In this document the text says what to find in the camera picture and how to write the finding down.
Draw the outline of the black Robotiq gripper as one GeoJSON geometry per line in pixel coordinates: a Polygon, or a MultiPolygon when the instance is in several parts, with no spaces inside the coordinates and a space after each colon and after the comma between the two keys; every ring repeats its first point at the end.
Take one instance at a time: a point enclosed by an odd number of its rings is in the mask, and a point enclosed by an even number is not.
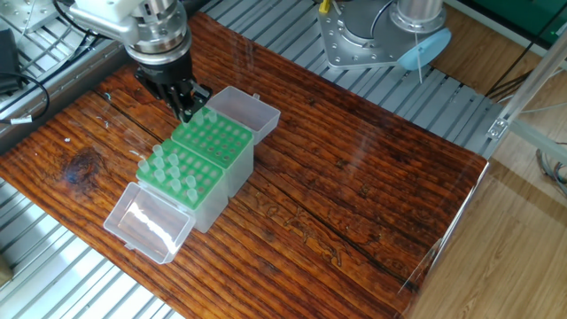
{"type": "Polygon", "coordinates": [[[129,56],[138,64],[135,78],[183,123],[189,122],[213,95],[211,88],[195,82],[190,43],[161,53],[144,53],[130,47],[129,56]]]}

